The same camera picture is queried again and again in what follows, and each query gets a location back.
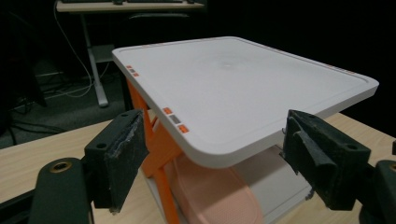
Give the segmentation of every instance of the white desk frame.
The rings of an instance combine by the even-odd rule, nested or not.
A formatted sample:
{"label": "white desk frame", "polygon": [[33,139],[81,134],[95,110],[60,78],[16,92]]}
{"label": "white desk frame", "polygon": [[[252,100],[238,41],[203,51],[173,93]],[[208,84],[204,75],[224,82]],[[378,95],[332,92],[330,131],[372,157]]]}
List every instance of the white desk frame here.
{"label": "white desk frame", "polygon": [[[59,12],[78,13],[81,17],[82,28],[84,31],[85,42],[87,46],[88,55],[90,58],[90,64],[93,73],[93,83],[96,91],[98,104],[100,107],[108,106],[108,100],[103,89],[102,83],[99,78],[96,64],[102,62],[111,62],[111,50],[114,49],[113,45],[103,46],[92,46],[90,36],[87,29],[87,22],[85,21],[84,14],[87,13],[106,13],[106,12],[126,12],[126,11],[159,11],[159,10],[197,10],[203,9],[202,4],[188,4],[183,3],[126,3],[124,2],[121,6],[116,6],[112,2],[102,3],[63,3],[61,0],[58,1],[57,10]],[[100,52],[104,57],[98,56],[96,52]]]}

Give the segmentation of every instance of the black cable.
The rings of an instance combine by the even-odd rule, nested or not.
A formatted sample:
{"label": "black cable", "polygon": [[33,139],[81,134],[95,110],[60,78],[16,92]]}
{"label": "black cable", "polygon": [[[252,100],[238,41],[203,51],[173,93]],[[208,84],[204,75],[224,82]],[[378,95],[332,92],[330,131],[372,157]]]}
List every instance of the black cable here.
{"label": "black cable", "polygon": [[55,133],[55,132],[33,131],[33,130],[29,130],[29,129],[24,129],[24,128],[22,128],[22,127],[20,127],[20,126],[17,126],[17,125],[14,125],[14,124],[12,124],[11,127],[12,127],[12,128],[16,128],[16,129],[19,129],[19,130],[22,130],[22,131],[25,131],[25,132],[28,132],[28,133],[49,133],[49,134],[58,134],[58,133]]}
{"label": "black cable", "polygon": [[[11,112],[15,112],[21,115],[26,115],[27,113],[29,113],[32,110],[32,104],[33,102],[29,102],[26,97],[23,97],[22,101],[20,103],[18,103],[13,109],[11,109]],[[18,111],[18,107],[23,106],[24,111]]]}
{"label": "black cable", "polygon": [[24,24],[26,27],[29,27],[31,30],[37,32],[36,28],[32,24],[30,24],[27,20],[25,20],[24,18],[22,18],[19,15],[15,14],[14,12],[9,11],[8,15],[11,15],[12,17],[14,17],[18,21],[20,21],[22,24]]}
{"label": "black cable", "polygon": [[11,135],[12,138],[12,145],[16,146],[17,145],[17,139],[15,138],[15,134],[14,132],[12,132],[12,129],[10,127],[7,127],[7,130],[9,132],[9,134]]}
{"label": "black cable", "polygon": [[106,74],[105,76],[101,77],[102,84],[113,83],[119,76],[115,76],[114,74]]}
{"label": "black cable", "polygon": [[72,83],[61,83],[55,87],[43,90],[43,92],[44,92],[44,94],[53,94],[53,93],[56,93],[57,91],[67,91],[71,87],[73,87]]}
{"label": "black cable", "polygon": [[66,132],[66,130],[62,129],[62,128],[58,128],[55,126],[49,126],[49,125],[44,125],[44,124],[34,124],[34,123],[28,123],[28,122],[24,122],[24,121],[20,121],[20,120],[13,120],[14,123],[17,124],[24,124],[24,125],[30,125],[30,126],[36,126],[36,127],[41,127],[41,128],[46,128],[46,129],[50,129],[53,130],[55,132],[59,132],[59,133],[64,133]]}

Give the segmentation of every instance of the wooden table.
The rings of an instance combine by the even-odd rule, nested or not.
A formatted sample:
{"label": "wooden table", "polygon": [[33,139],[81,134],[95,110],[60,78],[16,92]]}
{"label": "wooden table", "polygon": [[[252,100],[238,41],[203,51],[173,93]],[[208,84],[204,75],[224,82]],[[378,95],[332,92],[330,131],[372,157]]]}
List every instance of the wooden table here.
{"label": "wooden table", "polygon": [[[348,134],[372,150],[370,163],[395,160],[391,155],[392,142],[396,139],[371,127],[335,114],[326,119],[332,126]],[[109,121],[60,133],[30,143],[0,150],[0,203],[35,187],[38,171],[42,166],[64,157],[81,158],[83,148]],[[350,212],[331,211],[315,196],[296,206],[277,223],[359,223],[361,205],[356,203]],[[165,223],[145,177],[139,173],[130,194],[119,214],[113,216],[106,209],[93,209],[95,223]]]}

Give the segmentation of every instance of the cable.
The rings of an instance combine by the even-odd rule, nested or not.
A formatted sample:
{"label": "cable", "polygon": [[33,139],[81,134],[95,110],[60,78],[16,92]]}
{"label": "cable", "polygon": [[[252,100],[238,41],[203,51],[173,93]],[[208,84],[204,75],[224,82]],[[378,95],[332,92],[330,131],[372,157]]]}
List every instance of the cable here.
{"label": "cable", "polygon": [[67,42],[67,44],[69,45],[70,49],[73,51],[74,55],[76,55],[76,58],[77,58],[78,61],[81,63],[82,67],[84,68],[85,72],[86,72],[87,75],[88,75],[88,79],[90,80],[90,85],[86,87],[86,88],[88,88],[88,89],[87,89],[86,91],[84,91],[81,95],[79,95],[79,96],[72,96],[72,95],[68,95],[68,94],[66,94],[66,95],[72,96],[72,97],[81,97],[81,96],[87,94],[87,93],[90,91],[91,86],[92,86],[92,77],[91,77],[91,74],[90,74],[90,72],[88,71],[87,67],[85,66],[85,64],[84,64],[84,63],[82,62],[82,60],[78,57],[78,55],[77,55],[75,49],[73,48],[72,44],[71,44],[70,41],[69,41],[69,38],[67,37],[66,33],[64,32],[64,29],[62,28],[61,24],[60,24],[59,21],[58,21],[58,17],[56,16],[56,4],[57,4],[57,3],[58,3],[58,1],[54,1],[54,4],[53,4],[53,17],[55,18],[56,23],[58,24],[59,29],[61,30],[62,34],[64,35],[64,39],[66,40],[66,42]]}
{"label": "cable", "polygon": [[36,127],[41,127],[41,128],[47,128],[59,133],[64,133],[66,132],[65,129],[61,129],[55,126],[49,126],[49,125],[44,125],[44,124],[34,124],[34,123],[28,123],[28,122],[24,122],[24,121],[20,121],[20,120],[13,120],[14,123],[19,123],[19,124],[25,124],[25,125],[30,125],[30,126],[36,126]]}
{"label": "cable", "polygon": [[12,132],[12,129],[10,127],[7,128],[9,134],[11,135],[12,138],[12,145],[16,146],[17,145],[17,138],[15,138],[14,132]]}
{"label": "cable", "polygon": [[[110,63],[107,63],[106,68],[105,68],[105,70],[103,71],[103,73],[100,75],[100,77],[102,77],[102,76],[105,74],[105,72],[106,72],[106,70],[107,70],[107,68],[108,68],[109,65],[110,65]],[[73,91],[68,91],[68,92],[56,91],[56,92],[60,92],[61,94],[49,96],[49,97],[47,97],[47,98],[45,98],[45,99],[51,99],[51,98],[55,98],[55,97],[63,96],[63,95],[67,95],[67,96],[69,96],[69,97],[78,98],[78,97],[84,96],[87,92],[84,92],[84,93],[82,93],[81,95],[77,95],[77,96],[76,96],[76,95],[71,95],[70,93],[73,93],[73,92],[76,92],[76,91],[82,91],[82,90],[84,90],[84,89],[90,88],[91,86],[93,86],[93,83],[91,83],[90,86],[83,87],[83,88],[80,88],[80,89],[77,89],[77,90],[73,90]]]}
{"label": "cable", "polygon": [[72,83],[64,83],[64,82],[61,82],[60,84],[58,84],[58,85],[56,85],[56,86],[53,86],[53,87],[51,87],[51,88],[48,88],[48,89],[46,89],[46,90],[43,90],[42,92],[43,92],[43,94],[48,95],[48,94],[56,93],[56,92],[59,91],[59,90],[67,91],[67,90],[69,90],[72,86],[73,86]]}
{"label": "cable", "polygon": [[28,132],[28,133],[50,133],[50,134],[58,134],[58,133],[55,133],[55,132],[33,131],[33,130],[29,130],[29,129],[24,129],[24,128],[22,128],[22,127],[20,127],[20,126],[17,126],[17,125],[14,125],[14,124],[12,124],[11,127],[12,127],[12,128],[16,128],[16,129],[19,129],[19,130],[22,130],[22,131],[25,131],[25,132]]}
{"label": "cable", "polygon": [[102,72],[102,74],[99,77],[102,77],[105,74],[109,65],[110,65],[110,62],[107,62],[105,70]]}
{"label": "cable", "polygon": [[30,29],[35,31],[35,27],[33,25],[31,25],[29,22],[27,22],[26,20],[24,20],[23,18],[21,18],[20,16],[18,16],[17,14],[9,11],[8,12],[9,15],[15,17],[16,19],[18,19],[18,21],[22,22],[23,24],[25,24],[27,27],[29,27]]}
{"label": "cable", "polygon": [[[22,102],[23,102],[23,105],[17,105],[14,108],[10,109],[10,111],[16,112],[21,115],[26,115],[27,113],[29,113],[32,110],[33,102],[28,102],[26,97],[23,97]],[[24,106],[24,111],[23,112],[18,111],[18,109],[23,106]]]}

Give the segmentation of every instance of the desk leg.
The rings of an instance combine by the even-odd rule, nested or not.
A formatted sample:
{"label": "desk leg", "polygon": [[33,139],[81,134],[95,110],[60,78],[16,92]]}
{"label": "desk leg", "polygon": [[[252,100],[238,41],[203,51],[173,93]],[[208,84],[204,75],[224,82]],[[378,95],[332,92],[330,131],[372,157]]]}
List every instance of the desk leg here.
{"label": "desk leg", "polygon": [[88,56],[90,57],[90,63],[93,73],[93,84],[96,91],[96,97],[98,99],[99,106],[105,107],[108,106],[108,100],[106,98],[105,90],[103,89],[102,83],[100,82],[98,70],[96,68],[96,61],[92,53],[90,36],[88,35],[88,30],[87,30],[87,22],[85,22],[85,18],[83,14],[81,14],[80,16],[81,16],[82,29],[84,30],[85,42],[87,44]]}

